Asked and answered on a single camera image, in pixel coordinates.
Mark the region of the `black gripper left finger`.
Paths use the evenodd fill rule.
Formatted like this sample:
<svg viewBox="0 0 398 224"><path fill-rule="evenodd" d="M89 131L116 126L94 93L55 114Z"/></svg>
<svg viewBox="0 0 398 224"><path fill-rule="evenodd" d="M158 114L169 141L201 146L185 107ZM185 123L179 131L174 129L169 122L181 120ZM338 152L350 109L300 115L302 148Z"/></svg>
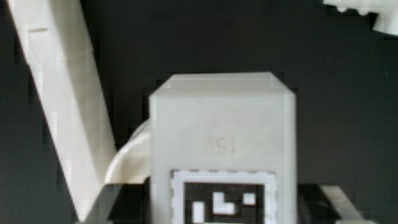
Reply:
<svg viewBox="0 0 398 224"><path fill-rule="evenodd" d="M148 184L105 186L87 219L75 224L149 224Z"/></svg>

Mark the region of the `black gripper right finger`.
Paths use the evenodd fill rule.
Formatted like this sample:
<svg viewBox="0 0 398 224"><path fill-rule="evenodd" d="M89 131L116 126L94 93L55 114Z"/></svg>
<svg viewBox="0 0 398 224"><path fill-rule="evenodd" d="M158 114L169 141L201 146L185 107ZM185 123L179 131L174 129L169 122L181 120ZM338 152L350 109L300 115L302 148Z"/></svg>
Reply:
<svg viewBox="0 0 398 224"><path fill-rule="evenodd" d="M378 224L366 219L338 185L300 184L299 224Z"/></svg>

